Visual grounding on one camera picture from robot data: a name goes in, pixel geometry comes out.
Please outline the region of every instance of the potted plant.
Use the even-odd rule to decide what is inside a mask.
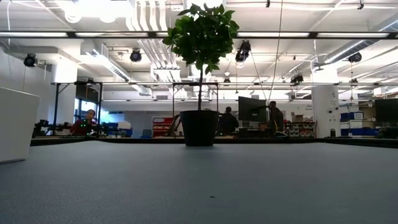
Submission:
[[[201,110],[203,74],[219,70],[217,63],[220,57],[232,52],[233,38],[239,29],[231,20],[234,11],[225,11],[223,5],[209,8],[205,4],[203,7],[204,10],[192,4],[190,9],[182,11],[179,16],[188,16],[177,19],[175,27],[168,29],[168,36],[163,40],[173,53],[183,58],[187,66],[195,63],[200,70],[198,110],[180,113],[187,146],[213,145],[218,112]]]

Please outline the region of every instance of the ceiling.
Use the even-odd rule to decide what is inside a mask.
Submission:
[[[9,4],[9,1],[0,2],[0,30],[8,30],[8,19],[10,30],[78,30],[78,31],[101,31],[101,30],[128,30],[126,20],[123,17],[126,9],[124,4],[127,1],[112,1],[114,4],[109,11],[119,12],[119,16],[112,23],[101,22],[97,17],[83,17],[77,23],[69,23],[65,20],[63,9],[51,9],[41,7],[58,7],[56,1],[17,1]],[[397,13],[397,2],[395,0],[367,0],[365,8],[357,10],[359,0],[286,0],[283,1],[284,8],[281,11],[281,1],[271,1],[271,7],[265,7],[265,1],[246,1],[246,0],[227,0],[226,10],[235,10],[233,19],[240,25],[241,31],[334,31],[334,32],[366,32],[373,27]],[[183,7],[183,2],[179,0],[166,1],[166,24],[174,26],[174,21],[178,18],[177,14]],[[96,5],[92,5],[92,10],[96,10]],[[147,6],[147,23],[149,26],[149,5]],[[85,65],[90,69],[79,69],[79,76],[93,77],[96,80],[106,80],[107,82],[117,81],[119,78],[102,65],[89,63],[87,56],[81,54],[81,43],[83,40],[65,39],[12,39],[11,47],[23,46],[44,46],[57,47],[70,54],[80,61],[80,65]],[[229,72],[232,82],[258,82],[259,78],[264,82],[271,82],[275,77],[275,82],[282,82],[293,75],[289,71],[301,63],[308,60],[312,55],[324,55],[335,51],[347,44],[350,40],[276,40],[276,39],[252,39],[252,55],[245,61],[243,68],[236,68],[234,55],[220,61],[220,71],[214,71],[209,81],[222,82],[224,73]],[[234,41],[234,50],[237,49],[241,40]],[[104,44],[109,49],[109,57],[115,63],[129,73],[129,75],[140,82],[153,82],[150,76],[151,62],[142,50],[142,46],[134,39],[96,39],[96,45]],[[352,76],[377,70],[380,67],[397,61],[398,51],[394,47],[398,46],[396,40],[383,40],[361,51],[363,60],[354,63]],[[129,60],[129,55],[134,48],[141,49],[142,60],[133,63]],[[310,82],[309,62],[299,72],[303,74],[305,81]],[[181,68],[181,78],[190,77],[191,71],[185,67],[185,63],[177,58],[177,65]],[[340,81],[347,82],[351,79],[351,65],[349,62],[340,61],[333,64],[338,69]],[[388,72],[378,73],[366,77],[362,82],[375,82],[382,78],[394,77],[398,75],[398,69]],[[126,86],[107,87],[109,91],[134,91]],[[258,88],[258,86],[240,86],[241,89]]]

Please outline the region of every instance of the red shirt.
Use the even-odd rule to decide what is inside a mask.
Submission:
[[[87,127],[80,127],[80,125],[83,124],[83,123],[84,123],[84,119],[77,120],[75,122],[75,124],[73,124],[73,126],[70,127],[70,129],[69,129],[70,134],[77,135],[77,136],[86,136],[87,132],[88,132]],[[89,123],[91,125],[96,124],[94,121],[89,121]]]

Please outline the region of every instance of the table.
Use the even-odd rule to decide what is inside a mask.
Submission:
[[[31,147],[0,223],[398,223],[398,150],[327,143]]]

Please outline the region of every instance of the plant stem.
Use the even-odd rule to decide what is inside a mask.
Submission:
[[[201,110],[201,84],[203,83],[203,66],[200,69],[198,110]]]

